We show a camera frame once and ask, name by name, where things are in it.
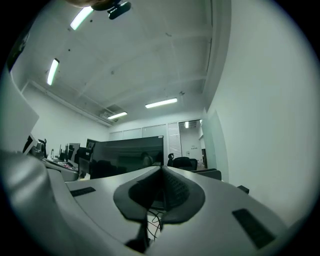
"black vent slot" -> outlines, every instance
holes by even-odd
[[[240,209],[232,212],[255,246],[260,249],[275,239],[248,210]]]
[[[78,196],[82,196],[82,195],[85,195],[85,194],[88,194],[88,193],[91,193],[94,191],[96,191],[96,190],[93,187],[89,186],[86,188],[81,188],[81,189],[70,191],[70,193],[73,197],[78,197]]]

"security camera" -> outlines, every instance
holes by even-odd
[[[103,3],[97,3],[92,5],[91,8],[95,11],[107,11],[109,13],[109,19],[114,20],[131,9],[130,2],[119,4],[120,1],[121,0],[111,0]]]

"ceiling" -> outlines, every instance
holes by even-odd
[[[203,108],[213,34],[210,0],[130,2],[131,10],[115,20],[94,11],[73,30],[70,23],[81,9],[52,1],[25,47],[28,78],[95,117],[126,111],[139,118],[152,111],[145,104],[175,97],[175,106],[162,107],[166,114]],[[49,86],[54,58],[60,64]]]

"ceiling beam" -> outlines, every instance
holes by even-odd
[[[140,44],[136,48],[129,48],[126,50],[124,47],[119,47],[114,51],[114,54],[110,56],[112,62],[106,63],[101,66],[92,76],[92,78],[86,83],[85,87],[81,92],[76,96],[79,98],[84,94],[91,86],[93,86],[104,74],[110,74],[112,69],[121,66],[124,63],[127,63],[138,56],[142,56],[146,53],[151,52],[153,49],[157,48],[166,43],[171,43],[176,40],[187,40],[191,38],[211,38],[212,37],[212,28],[210,26],[204,26],[201,29],[194,29],[190,31],[185,31],[183,33],[163,35],[161,37],[148,40],[145,43]]]
[[[187,82],[192,82],[192,81],[200,81],[200,80],[205,81],[206,79],[207,79],[207,76],[205,72],[203,73],[199,72],[199,73],[195,73],[185,77],[180,77],[177,79],[173,79],[172,81],[169,81],[169,82],[166,82],[167,76],[161,76],[152,80],[145,81],[144,83],[128,86],[129,89],[122,91],[115,96],[112,96],[112,100],[107,100],[103,102],[102,105],[105,108],[108,108],[114,104],[118,104],[122,101],[125,101],[126,99],[132,99],[133,97],[136,97],[141,93],[159,90],[159,88],[165,88],[165,87],[170,87],[175,85],[183,85]]]

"large display screen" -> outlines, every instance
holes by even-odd
[[[164,165],[163,136],[97,142],[91,160],[91,179]]]

